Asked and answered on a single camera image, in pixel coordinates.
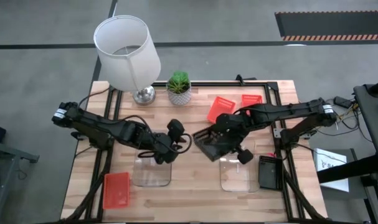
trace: silver lamp base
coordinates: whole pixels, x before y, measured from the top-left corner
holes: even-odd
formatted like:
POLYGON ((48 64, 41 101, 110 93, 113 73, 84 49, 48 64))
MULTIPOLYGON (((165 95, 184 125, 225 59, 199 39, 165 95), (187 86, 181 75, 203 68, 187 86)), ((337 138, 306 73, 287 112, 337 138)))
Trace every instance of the silver lamp base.
POLYGON ((133 92, 134 101, 142 106, 149 105, 156 99, 156 90, 152 86, 133 92))

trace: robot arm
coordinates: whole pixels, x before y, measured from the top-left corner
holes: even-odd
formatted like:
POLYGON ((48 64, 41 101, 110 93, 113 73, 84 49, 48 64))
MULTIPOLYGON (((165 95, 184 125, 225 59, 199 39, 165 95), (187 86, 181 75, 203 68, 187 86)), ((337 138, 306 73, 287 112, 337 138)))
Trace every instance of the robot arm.
POLYGON ((195 144, 211 160, 215 161, 227 153, 238 152, 237 158, 243 164, 251 161, 253 155, 240 147, 240 143, 251 131, 266 128, 275 121, 303 118, 294 128, 280 132, 280 148, 289 149, 297 143, 299 137, 318 126, 331 126, 336 122, 336 115, 331 105, 323 99, 307 103, 274 106, 268 103, 241 108, 234 114, 221 114, 216 123, 203 129, 194 136, 195 144))
POLYGON ((143 123, 126 119, 112 121, 102 116, 78 108, 77 103, 61 103, 53 115, 54 124, 64 128, 74 128, 89 138, 90 144, 102 150, 112 147, 112 140, 139 150, 147 150, 146 157, 154 157, 158 164, 175 160, 177 150, 182 148, 179 142, 184 134, 183 125, 176 119, 168 124, 168 134, 153 133, 144 120, 143 123))

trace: floor mat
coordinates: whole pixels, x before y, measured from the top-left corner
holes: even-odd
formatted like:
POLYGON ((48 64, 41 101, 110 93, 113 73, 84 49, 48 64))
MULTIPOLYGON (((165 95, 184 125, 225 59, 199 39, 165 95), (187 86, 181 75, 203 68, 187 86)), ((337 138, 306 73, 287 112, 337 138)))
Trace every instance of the floor mat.
POLYGON ((378 11, 276 12, 283 40, 378 40, 378 11))

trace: orange striped edge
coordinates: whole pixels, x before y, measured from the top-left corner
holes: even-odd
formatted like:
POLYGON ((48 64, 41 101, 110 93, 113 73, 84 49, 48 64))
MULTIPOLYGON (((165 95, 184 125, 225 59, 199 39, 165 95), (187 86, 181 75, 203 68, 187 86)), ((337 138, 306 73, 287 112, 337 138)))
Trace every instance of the orange striped edge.
POLYGON ((312 12, 275 12, 275 14, 289 14, 289 13, 359 13, 359 12, 378 12, 378 10, 365 11, 312 11, 312 12))
POLYGON ((293 35, 281 37, 284 41, 318 41, 318 40, 378 40, 378 34, 363 35, 293 35))

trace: table leg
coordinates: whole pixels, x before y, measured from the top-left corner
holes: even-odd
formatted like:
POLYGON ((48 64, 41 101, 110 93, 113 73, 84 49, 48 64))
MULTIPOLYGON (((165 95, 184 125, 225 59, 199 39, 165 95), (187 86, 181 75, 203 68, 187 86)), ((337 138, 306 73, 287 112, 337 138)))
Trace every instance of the table leg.
POLYGON ((320 184, 335 180, 342 180, 348 177, 357 177, 364 174, 378 172, 377 155, 348 162, 347 164, 321 170, 318 172, 320 184))
POLYGON ((0 143, 0 153, 8 153, 22 159, 27 159, 29 160, 30 163, 36 163, 38 162, 38 159, 39 159, 38 155, 33 155, 31 153, 24 152, 22 150, 14 149, 12 147, 6 146, 1 143, 0 143))

